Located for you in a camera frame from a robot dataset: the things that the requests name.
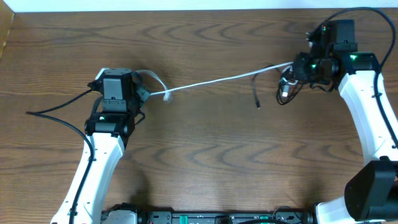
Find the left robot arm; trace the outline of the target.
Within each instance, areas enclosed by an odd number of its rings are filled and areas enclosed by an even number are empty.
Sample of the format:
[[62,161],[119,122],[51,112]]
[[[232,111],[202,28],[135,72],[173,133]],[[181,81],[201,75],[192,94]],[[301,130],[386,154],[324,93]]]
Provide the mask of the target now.
[[144,104],[141,76],[103,68],[92,83],[101,96],[85,123],[83,154],[52,223],[100,223],[109,184]]

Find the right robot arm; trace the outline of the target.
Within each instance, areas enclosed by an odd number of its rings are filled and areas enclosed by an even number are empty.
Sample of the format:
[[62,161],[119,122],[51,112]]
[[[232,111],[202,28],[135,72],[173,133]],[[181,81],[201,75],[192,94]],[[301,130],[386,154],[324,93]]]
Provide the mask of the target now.
[[354,21],[323,22],[308,36],[308,53],[297,55],[290,76],[338,90],[354,120],[364,167],[344,195],[315,207],[317,223],[364,223],[397,219],[397,118],[387,98],[381,64],[358,52]]

